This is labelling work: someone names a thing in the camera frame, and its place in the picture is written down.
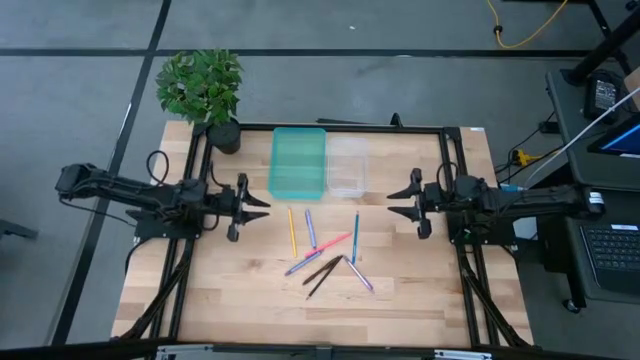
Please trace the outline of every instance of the laptop keyboard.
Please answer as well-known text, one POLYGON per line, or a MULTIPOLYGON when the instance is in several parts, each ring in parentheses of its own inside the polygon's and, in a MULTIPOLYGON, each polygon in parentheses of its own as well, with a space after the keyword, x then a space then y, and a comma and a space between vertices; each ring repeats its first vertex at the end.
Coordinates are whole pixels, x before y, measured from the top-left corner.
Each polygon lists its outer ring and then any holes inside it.
POLYGON ((640 231, 628 228, 582 227, 595 268, 640 272, 640 231))

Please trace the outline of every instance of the yellow pencil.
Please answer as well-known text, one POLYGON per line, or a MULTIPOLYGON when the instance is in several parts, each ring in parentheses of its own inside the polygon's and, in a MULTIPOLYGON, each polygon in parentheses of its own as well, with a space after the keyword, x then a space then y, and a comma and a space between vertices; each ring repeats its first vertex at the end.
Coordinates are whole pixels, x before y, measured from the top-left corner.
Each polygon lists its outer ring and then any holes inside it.
POLYGON ((293 214, 289 208, 289 229, 291 229, 291 246, 293 247, 293 257, 298 257, 298 249, 296 246, 296 232, 293 231, 293 214))

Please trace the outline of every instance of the pink marker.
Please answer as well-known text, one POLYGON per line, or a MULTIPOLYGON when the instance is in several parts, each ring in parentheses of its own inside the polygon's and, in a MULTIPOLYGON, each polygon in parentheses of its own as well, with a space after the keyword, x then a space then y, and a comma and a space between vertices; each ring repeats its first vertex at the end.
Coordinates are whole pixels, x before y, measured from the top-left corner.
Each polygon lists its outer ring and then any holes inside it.
POLYGON ((318 251, 322 251, 322 250, 324 250, 324 249, 328 248, 329 246, 331 246, 331 245, 333 245, 333 244, 335 244, 335 243, 338 243, 338 242, 340 242, 340 241, 342 241, 342 240, 344 240, 344 239, 348 238, 349 236, 351 236, 351 233, 346 233, 346 234, 344 234, 344 235, 340 235, 340 236, 338 236, 337 238, 335 238, 335 239, 333 239, 333 240, 329 241, 328 243, 326 243, 326 244, 324 244, 324 245, 320 245, 320 246, 318 246, 318 248, 313 249, 313 250, 309 251, 308 253, 304 254, 304 257, 310 257, 310 256, 313 256, 313 254, 317 253, 318 251))

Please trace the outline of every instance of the potted plant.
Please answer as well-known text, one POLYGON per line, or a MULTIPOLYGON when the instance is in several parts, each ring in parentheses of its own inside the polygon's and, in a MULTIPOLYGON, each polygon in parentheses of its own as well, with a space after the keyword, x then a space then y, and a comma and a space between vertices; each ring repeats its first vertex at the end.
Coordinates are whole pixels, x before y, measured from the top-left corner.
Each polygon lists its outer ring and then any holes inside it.
POLYGON ((233 154, 240 149, 240 124, 233 116, 241 70, 237 55, 228 50, 180 53, 156 77, 160 106, 193 124, 194 133, 207 131, 212 145, 233 154))

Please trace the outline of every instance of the plastic bin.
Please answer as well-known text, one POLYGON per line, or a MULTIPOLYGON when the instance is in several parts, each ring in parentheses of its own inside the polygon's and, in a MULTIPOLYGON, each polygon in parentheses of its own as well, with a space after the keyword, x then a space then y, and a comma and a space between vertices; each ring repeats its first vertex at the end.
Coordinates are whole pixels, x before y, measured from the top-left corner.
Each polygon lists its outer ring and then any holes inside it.
POLYGON ((328 145, 327 187, 333 196, 359 198, 367 191, 366 139, 335 137, 328 145))
POLYGON ((317 128, 273 131, 269 192, 276 199, 320 200, 325 188, 327 132, 317 128))

